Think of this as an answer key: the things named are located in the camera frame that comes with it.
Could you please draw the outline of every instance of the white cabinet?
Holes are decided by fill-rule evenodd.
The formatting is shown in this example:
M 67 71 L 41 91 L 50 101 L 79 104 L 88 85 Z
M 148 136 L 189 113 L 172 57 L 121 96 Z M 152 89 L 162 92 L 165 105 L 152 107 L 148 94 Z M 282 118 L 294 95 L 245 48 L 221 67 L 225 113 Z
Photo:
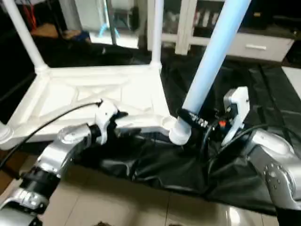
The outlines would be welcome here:
M 155 0 L 148 0 L 148 50 L 152 47 L 154 4 Z M 168 32 L 163 28 L 165 32 L 162 34 L 162 41 L 173 43 L 175 53 L 180 55 L 186 55 L 191 45 L 206 46 L 222 5 L 223 0 L 181 0 L 178 12 L 173 9 L 172 15 L 167 15 L 169 9 L 166 6 L 165 20 L 171 20 L 172 26 Z M 201 32 L 196 34 L 195 27 Z M 281 62 L 293 43 L 294 39 L 291 37 L 280 38 L 239 31 L 228 55 Z

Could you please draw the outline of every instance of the drawer handle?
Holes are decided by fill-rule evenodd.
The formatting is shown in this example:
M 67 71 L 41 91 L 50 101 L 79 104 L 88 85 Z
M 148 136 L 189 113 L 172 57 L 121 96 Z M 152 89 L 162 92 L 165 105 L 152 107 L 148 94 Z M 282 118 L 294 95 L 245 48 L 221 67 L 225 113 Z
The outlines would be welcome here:
M 252 49 L 257 49 L 257 50 L 267 50 L 266 46 L 257 46 L 253 44 L 246 44 L 246 48 L 252 48 Z

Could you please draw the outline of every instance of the cabinet drawer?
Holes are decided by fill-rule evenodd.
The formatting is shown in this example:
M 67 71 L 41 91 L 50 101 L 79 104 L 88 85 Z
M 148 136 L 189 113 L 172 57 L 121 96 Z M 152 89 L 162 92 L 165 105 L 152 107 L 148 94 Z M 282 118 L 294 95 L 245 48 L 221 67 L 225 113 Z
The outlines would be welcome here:
M 286 38 L 238 33 L 228 55 L 281 62 L 293 42 Z

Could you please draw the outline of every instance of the silver robotic arm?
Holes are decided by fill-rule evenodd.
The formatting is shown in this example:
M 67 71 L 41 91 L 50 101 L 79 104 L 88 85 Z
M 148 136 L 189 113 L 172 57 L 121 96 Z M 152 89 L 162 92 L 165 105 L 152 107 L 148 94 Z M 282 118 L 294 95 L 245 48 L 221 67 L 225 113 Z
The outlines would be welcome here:
M 258 129 L 246 151 L 267 185 L 279 225 L 301 225 L 301 160 L 292 146 L 282 137 Z
M 107 130 L 119 115 L 122 114 L 115 105 L 103 101 L 95 115 L 95 125 L 62 129 L 23 176 L 21 185 L 0 205 L 0 226 L 42 225 L 38 215 L 45 212 L 73 158 L 95 142 L 105 144 Z

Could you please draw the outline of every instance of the glass cabinet door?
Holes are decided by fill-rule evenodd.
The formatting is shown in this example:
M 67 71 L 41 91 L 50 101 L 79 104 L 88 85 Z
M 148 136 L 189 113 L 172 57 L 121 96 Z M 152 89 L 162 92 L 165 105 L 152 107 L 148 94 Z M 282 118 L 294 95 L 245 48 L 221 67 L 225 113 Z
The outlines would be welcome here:
M 181 40 L 179 36 L 186 21 L 186 11 L 190 0 L 164 0 L 162 46 L 175 48 Z M 148 0 L 148 49 L 152 48 L 152 31 L 155 0 Z

